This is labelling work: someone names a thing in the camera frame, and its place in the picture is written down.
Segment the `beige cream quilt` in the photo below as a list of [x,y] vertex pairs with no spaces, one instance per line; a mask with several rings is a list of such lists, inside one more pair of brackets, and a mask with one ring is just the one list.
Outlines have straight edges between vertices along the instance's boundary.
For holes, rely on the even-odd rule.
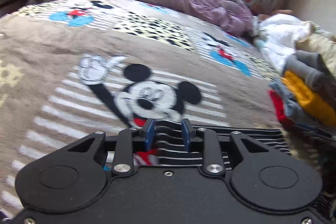
[[329,72],[335,77],[335,34],[311,21],[301,23],[305,33],[295,41],[295,48],[319,53]]

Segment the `black white striped garment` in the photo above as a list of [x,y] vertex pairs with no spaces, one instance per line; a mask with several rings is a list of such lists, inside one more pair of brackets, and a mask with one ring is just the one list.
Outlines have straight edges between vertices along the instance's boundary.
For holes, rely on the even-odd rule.
[[275,149],[291,155],[289,146],[280,130],[260,128],[232,128],[212,125],[195,125],[195,137],[191,139],[190,152],[185,151],[181,123],[155,122],[155,136],[151,150],[133,154],[135,165],[144,166],[208,166],[219,173],[231,170],[242,157],[234,138],[241,138],[250,153],[262,153]]

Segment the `white puffy quilt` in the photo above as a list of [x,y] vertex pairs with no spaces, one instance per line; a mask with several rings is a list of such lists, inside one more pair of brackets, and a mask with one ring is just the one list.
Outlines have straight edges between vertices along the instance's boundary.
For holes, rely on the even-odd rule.
[[284,71],[286,59],[295,53],[295,44],[312,33],[310,22],[288,14],[276,14],[260,20],[254,17],[253,44],[264,60],[279,74]]

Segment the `yellow folded garment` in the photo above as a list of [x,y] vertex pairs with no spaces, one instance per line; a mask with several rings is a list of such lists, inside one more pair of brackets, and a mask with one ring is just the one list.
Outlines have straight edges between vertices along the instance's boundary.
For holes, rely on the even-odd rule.
[[324,126],[335,127],[335,110],[320,95],[306,86],[302,78],[286,70],[281,80],[307,114]]

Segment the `Mickey Mouse bed blanket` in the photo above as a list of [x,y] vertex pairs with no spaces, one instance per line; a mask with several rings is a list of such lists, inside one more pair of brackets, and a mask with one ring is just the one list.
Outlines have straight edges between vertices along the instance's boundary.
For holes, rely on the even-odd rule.
[[1,18],[1,212],[25,165],[147,119],[279,128],[258,51],[218,26],[132,0],[57,0]]

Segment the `red folded garment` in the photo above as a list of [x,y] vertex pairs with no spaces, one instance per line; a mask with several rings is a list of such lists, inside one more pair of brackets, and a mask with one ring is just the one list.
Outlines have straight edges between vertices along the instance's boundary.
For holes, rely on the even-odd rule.
[[279,121],[279,123],[284,127],[284,128],[291,128],[293,127],[294,123],[285,116],[284,113],[284,105],[282,102],[282,99],[278,96],[278,94],[273,91],[273,90],[269,90],[268,94],[272,100],[274,109],[275,109],[275,113],[276,113],[276,117]]

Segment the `blue grey folded garment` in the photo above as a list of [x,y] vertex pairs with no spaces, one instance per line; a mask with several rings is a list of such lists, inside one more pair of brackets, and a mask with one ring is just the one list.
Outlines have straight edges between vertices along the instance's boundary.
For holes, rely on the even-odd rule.
[[318,120],[307,114],[298,104],[294,94],[281,82],[279,78],[273,80],[269,87],[271,91],[282,101],[284,116],[291,120],[294,124],[305,124],[307,126],[320,126]]

